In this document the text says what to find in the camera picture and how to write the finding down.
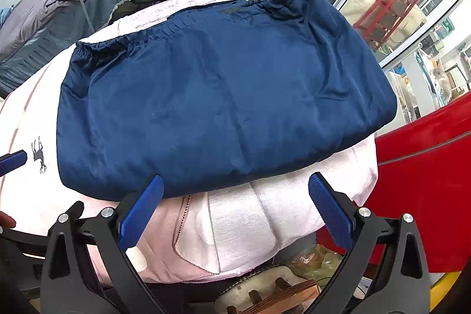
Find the finger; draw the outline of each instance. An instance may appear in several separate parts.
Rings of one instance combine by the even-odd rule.
[[[8,214],[0,212],[0,225],[4,228],[14,228],[16,226],[16,221],[11,218]]]

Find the navy blue fabric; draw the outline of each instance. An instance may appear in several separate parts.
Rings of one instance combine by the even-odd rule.
[[[182,196],[303,168],[395,114],[373,54],[326,0],[239,0],[77,42],[57,164],[64,185],[97,199],[153,175],[164,197]]]

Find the red ladder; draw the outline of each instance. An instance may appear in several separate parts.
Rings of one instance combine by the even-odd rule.
[[[353,28],[376,51],[387,42],[417,2],[418,0],[376,0]]]

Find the deer logo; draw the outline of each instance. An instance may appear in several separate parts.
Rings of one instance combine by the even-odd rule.
[[[34,145],[33,143],[31,143],[31,149],[32,149],[34,161],[36,160],[41,161],[41,168],[39,168],[39,173],[43,174],[48,167],[44,164],[44,154],[42,152],[42,144],[41,144],[41,141],[39,140],[39,136],[38,136],[38,150],[36,150],[36,140],[34,140]]]

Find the red surface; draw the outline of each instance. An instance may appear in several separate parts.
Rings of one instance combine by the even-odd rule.
[[[429,149],[471,130],[471,93],[376,138],[378,163]]]
[[[365,206],[383,217],[412,214],[432,273],[462,270],[471,257],[470,112],[471,93],[376,139],[379,179]],[[339,250],[325,228],[317,238]]]

